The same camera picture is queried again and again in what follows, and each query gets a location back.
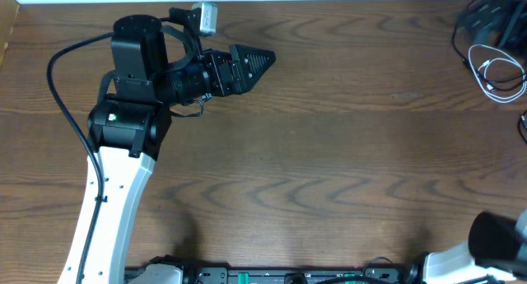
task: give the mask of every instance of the coiled white cable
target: coiled white cable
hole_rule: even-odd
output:
[[[493,87],[490,84],[487,84],[486,87],[483,87],[483,84],[481,83],[482,80],[479,79],[479,76],[478,76],[478,74],[476,72],[476,69],[474,68],[474,65],[472,64],[472,57],[471,57],[472,49],[477,48],[477,47],[483,47],[485,49],[492,49],[492,50],[495,50],[498,53],[503,54],[503,55],[505,55],[507,57],[507,58],[494,58],[492,60],[485,61],[478,68],[478,71],[480,71],[482,68],[485,68],[485,70],[483,71],[483,77],[487,78],[487,70],[492,65],[492,63],[497,62],[497,61],[503,61],[503,62],[511,63],[514,66],[518,67],[521,70],[521,73],[523,74],[521,79],[523,79],[524,81],[521,84],[521,88],[520,88],[519,91],[517,91],[514,95],[500,96],[500,95],[496,95],[496,94],[494,94],[492,92]],[[469,63],[470,63],[470,68],[472,69],[472,73],[474,74],[474,77],[476,78],[476,81],[479,84],[479,87],[481,88],[483,93],[487,97],[489,97],[491,100],[494,100],[494,101],[496,101],[498,103],[502,103],[502,104],[510,103],[513,100],[516,100],[516,99],[520,98],[525,93],[525,90],[527,89],[527,80],[525,80],[525,75],[527,75],[527,74],[525,74],[524,68],[521,67],[521,64],[518,63],[518,61],[516,61],[514,58],[512,58],[508,53],[504,52],[503,50],[495,49],[492,46],[488,46],[488,45],[484,45],[484,44],[474,44],[469,49]]]

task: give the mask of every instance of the wood grain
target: wood grain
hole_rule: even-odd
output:
[[[121,16],[188,3],[24,6],[0,70],[0,283],[56,282],[86,178],[45,82],[58,50]],[[220,3],[227,50],[277,62],[249,94],[173,122],[138,211],[128,264],[173,254],[236,266],[408,261],[466,240],[482,210],[527,201],[525,100],[484,97],[450,49],[461,1]],[[168,42],[172,59],[180,45]],[[107,41],[54,77],[81,126],[112,68]]]

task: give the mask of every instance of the wooden table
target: wooden table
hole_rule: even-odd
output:
[[[491,102],[462,67],[449,38],[463,4],[219,3],[204,46],[272,49],[277,62],[249,94],[174,120],[128,264],[164,254],[233,266],[405,262],[466,240],[482,210],[519,215],[526,101]],[[1,283],[56,282],[82,202],[86,153],[49,94],[49,58],[121,16],[189,6],[22,7],[0,70]],[[168,40],[176,60],[181,45]],[[82,127],[112,68],[107,40],[57,63]]]

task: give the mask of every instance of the green component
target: green component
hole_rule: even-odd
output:
[[[355,274],[344,274],[345,277],[355,277]],[[357,284],[357,281],[346,281],[344,284]]]
[[[249,284],[248,272],[238,272],[238,284]]]

